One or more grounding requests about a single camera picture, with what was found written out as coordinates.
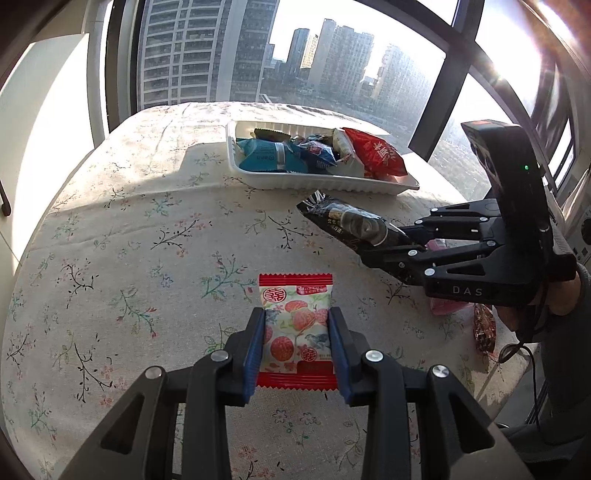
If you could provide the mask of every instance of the floral tablecloth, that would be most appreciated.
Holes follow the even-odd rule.
[[[472,309],[434,317],[422,289],[364,267],[306,221],[295,205],[307,192],[261,191],[232,177],[225,125],[241,119],[385,133],[338,113],[243,103],[157,107],[113,132],[43,220],[8,312],[2,405],[35,478],[57,479],[147,366],[189,366],[242,329],[260,305],[260,272],[332,273],[334,304],[351,329],[404,365],[449,366],[492,416],[521,378],[524,358],[501,370],[477,353]],[[398,224],[463,201],[425,162],[405,159],[419,191],[337,196]],[[499,323],[497,349],[511,340]],[[182,421],[181,409],[178,441]],[[233,477],[358,478],[365,425],[366,410],[337,392],[258,389],[246,408],[228,409]]]

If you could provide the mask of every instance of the table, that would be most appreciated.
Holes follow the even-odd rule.
[[[57,479],[146,367],[189,366],[242,329],[260,305],[260,272],[333,273],[351,329],[404,365],[449,366],[491,416],[525,371],[519,355],[501,370],[477,353],[472,309],[434,317],[421,288],[364,267],[321,235],[295,208],[307,192],[261,191],[232,177],[231,119],[385,134],[339,113],[237,102],[152,108],[111,133],[44,218],[8,312],[2,405],[35,478]],[[464,201],[416,155],[405,161],[419,191],[337,196],[399,225]],[[499,322],[497,351],[513,339]],[[181,409],[178,439],[182,420]],[[365,408],[347,407],[337,392],[258,389],[246,408],[228,409],[233,476],[359,478],[365,422]],[[415,466],[419,454],[415,441]],[[179,461],[177,449],[177,471]]]

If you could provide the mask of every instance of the snack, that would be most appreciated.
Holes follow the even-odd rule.
[[[496,323],[492,310],[487,305],[474,304],[474,340],[476,349],[492,353],[496,344]]]
[[[436,238],[435,240],[429,240],[427,248],[431,251],[443,250],[447,248],[447,244],[444,239]],[[470,303],[466,301],[429,298],[431,313],[434,315],[447,315],[465,309],[468,305],[470,305]]]
[[[255,128],[254,137],[269,142],[287,142],[290,139],[288,134],[275,130],[267,130],[266,128]]]
[[[300,156],[309,166],[315,168],[328,168],[336,165],[332,148],[316,140],[294,144],[299,149]]]
[[[357,156],[357,153],[355,153],[353,144],[345,131],[341,128],[335,128],[333,130],[332,140],[335,158],[338,155],[340,160],[337,162],[336,167],[330,167],[328,171],[334,175],[362,179],[365,174],[365,167]]]
[[[261,274],[265,337],[262,387],[336,388],[328,311],[331,274]]]
[[[404,166],[404,159],[396,149],[380,137],[371,135],[354,128],[343,128],[357,153],[365,165],[365,169],[372,174],[382,176],[393,175],[404,177],[408,175]]]
[[[237,145],[246,155],[240,162],[243,170],[308,173],[306,163],[286,143],[248,138],[239,140]]]

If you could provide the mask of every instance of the red snack packet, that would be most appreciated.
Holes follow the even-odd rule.
[[[343,130],[351,140],[355,153],[363,162],[365,170],[380,176],[404,177],[408,175],[404,159],[388,142],[354,128],[343,128]]]
[[[492,353],[496,344],[496,323],[492,310],[481,303],[474,304],[474,340],[476,349],[482,353]]]
[[[335,390],[328,310],[331,274],[261,274],[265,338],[260,387]]]

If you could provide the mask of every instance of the white wall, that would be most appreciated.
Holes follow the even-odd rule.
[[[23,252],[70,173],[94,149],[88,38],[31,44],[0,90],[0,180],[12,206],[11,216],[0,215],[0,344]]]

